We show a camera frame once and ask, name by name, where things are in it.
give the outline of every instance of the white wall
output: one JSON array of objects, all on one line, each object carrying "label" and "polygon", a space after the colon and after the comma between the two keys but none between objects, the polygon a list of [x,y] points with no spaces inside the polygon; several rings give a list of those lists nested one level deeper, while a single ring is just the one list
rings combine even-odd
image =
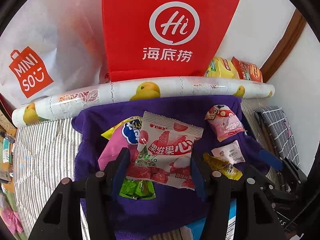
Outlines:
[{"label": "white wall", "polygon": [[307,25],[290,55],[268,81],[276,91],[265,99],[285,111],[297,145],[301,170],[308,174],[320,140],[320,43]]},{"label": "white wall", "polygon": [[294,10],[289,0],[240,0],[216,55],[227,59],[235,56],[262,67]]}]

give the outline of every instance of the snack packet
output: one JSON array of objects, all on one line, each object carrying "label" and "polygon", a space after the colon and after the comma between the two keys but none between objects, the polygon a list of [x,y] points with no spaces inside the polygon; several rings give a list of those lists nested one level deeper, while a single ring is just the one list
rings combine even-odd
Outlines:
[{"label": "snack packet", "polygon": [[211,152],[217,159],[230,162],[232,165],[245,162],[237,140],[228,145],[215,148]]},{"label": "snack packet", "polygon": [[257,65],[238,60],[235,57],[232,58],[231,62],[236,68],[240,79],[263,82],[262,73]]},{"label": "snack packet", "polygon": [[204,119],[209,122],[219,142],[239,132],[244,132],[240,120],[226,105],[211,107]]},{"label": "snack packet", "polygon": [[131,199],[154,199],[155,189],[152,181],[124,179],[119,195]]},{"label": "snack packet", "polygon": [[110,140],[111,136],[113,135],[114,131],[121,125],[123,125],[124,123],[126,122],[129,122],[129,121],[132,121],[132,120],[139,120],[140,123],[142,122],[142,118],[140,116],[132,116],[132,117],[129,117],[125,120],[123,120],[122,122],[118,123],[117,125],[111,127],[109,130],[105,131],[101,136],[103,136],[104,138]]},{"label": "snack packet", "polygon": [[209,164],[212,171],[220,171],[228,179],[239,180],[242,177],[242,172],[232,166],[230,162],[219,160],[208,153],[203,154],[203,160]]},{"label": "snack packet", "polygon": [[239,74],[232,62],[221,57],[214,57],[211,60],[204,76],[239,79]]},{"label": "snack packet", "polygon": [[[109,142],[98,159],[100,170],[104,170],[110,161],[114,161],[123,147],[129,149],[131,157],[135,156],[141,126],[142,118],[133,116],[102,134],[103,137],[109,139]],[[131,199],[154,199],[156,197],[151,181],[129,179],[124,179],[119,195]]]},{"label": "snack packet", "polygon": [[103,137],[109,139],[109,142],[98,159],[100,170],[103,171],[108,162],[114,161],[123,147],[130,150],[131,156],[134,155],[137,151],[141,126],[142,118],[133,116],[102,134]]},{"label": "snack packet", "polygon": [[202,128],[144,112],[138,152],[127,169],[127,178],[194,189],[191,151],[202,133]]}]

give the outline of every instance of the white miniso bag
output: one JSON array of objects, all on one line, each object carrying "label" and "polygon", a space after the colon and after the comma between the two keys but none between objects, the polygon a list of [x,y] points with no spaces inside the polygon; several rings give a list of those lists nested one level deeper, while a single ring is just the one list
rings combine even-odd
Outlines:
[{"label": "white miniso bag", "polygon": [[101,0],[27,0],[0,37],[0,71],[16,108],[103,82]]}]

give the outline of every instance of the purple towel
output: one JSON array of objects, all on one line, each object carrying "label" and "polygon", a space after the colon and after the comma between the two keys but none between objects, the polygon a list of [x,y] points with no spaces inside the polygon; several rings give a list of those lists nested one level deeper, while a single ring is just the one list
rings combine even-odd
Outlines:
[{"label": "purple towel", "polygon": [[[240,102],[234,96],[196,96],[147,99],[85,109],[72,120],[73,128],[82,133],[82,142],[75,160],[76,180],[87,178],[99,170],[98,158],[108,141],[100,134],[130,116],[143,116],[144,111],[204,128],[202,138],[194,144],[194,149],[199,154],[238,140],[246,162],[267,174],[269,166],[258,157],[262,147],[257,141],[241,132],[219,142],[204,120],[212,106],[224,104],[241,121]],[[246,163],[240,163],[236,166],[242,170],[245,165]],[[147,239],[206,217],[209,207],[196,192],[157,183],[154,186],[156,198],[153,200],[132,200],[119,196],[110,205],[110,219],[117,239]],[[82,202],[82,207],[85,212],[85,202]]]}]

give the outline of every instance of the red haidilao bag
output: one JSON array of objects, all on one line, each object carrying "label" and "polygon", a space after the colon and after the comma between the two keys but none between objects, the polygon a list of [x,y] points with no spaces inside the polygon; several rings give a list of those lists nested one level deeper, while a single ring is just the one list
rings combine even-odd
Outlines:
[{"label": "red haidilao bag", "polygon": [[203,76],[239,0],[102,0],[111,81]]}]

